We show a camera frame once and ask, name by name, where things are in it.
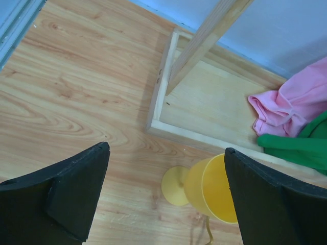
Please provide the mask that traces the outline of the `yellow wine glass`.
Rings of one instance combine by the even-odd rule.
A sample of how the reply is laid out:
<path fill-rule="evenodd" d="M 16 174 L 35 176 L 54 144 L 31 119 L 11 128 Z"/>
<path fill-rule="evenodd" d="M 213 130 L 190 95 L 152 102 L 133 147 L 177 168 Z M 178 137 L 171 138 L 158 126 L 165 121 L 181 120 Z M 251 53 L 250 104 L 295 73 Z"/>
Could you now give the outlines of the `yellow wine glass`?
<path fill-rule="evenodd" d="M 209 226 L 211 217 L 227 224 L 238 222 L 225 170 L 224 154 L 201 160 L 191 168 L 169 168 L 162 177 L 161 191 L 170 204 L 191 204 L 206 216 L 208 244 L 214 242 Z"/>

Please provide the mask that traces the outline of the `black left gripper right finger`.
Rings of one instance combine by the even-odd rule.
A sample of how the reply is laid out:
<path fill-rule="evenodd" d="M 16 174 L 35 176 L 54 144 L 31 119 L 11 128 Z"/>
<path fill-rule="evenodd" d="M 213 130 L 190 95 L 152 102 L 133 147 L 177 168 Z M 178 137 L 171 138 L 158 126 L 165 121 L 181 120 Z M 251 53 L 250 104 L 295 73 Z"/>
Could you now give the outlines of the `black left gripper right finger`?
<path fill-rule="evenodd" d="M 326 244 L 326 189 L 227 148 L 224 154 L 243 244 Z"/>

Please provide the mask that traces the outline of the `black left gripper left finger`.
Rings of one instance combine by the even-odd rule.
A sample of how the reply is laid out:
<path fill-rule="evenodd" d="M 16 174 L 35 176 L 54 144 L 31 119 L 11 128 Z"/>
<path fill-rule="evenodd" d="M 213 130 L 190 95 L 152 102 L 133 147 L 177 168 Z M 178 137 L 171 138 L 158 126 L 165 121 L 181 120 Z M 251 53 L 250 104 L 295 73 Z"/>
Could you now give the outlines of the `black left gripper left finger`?
<path fill-rule="evenodd" d="M 58 163 L 1 182 L 1 244 L 83 244 L 108 169 L 97 143 Z"/>

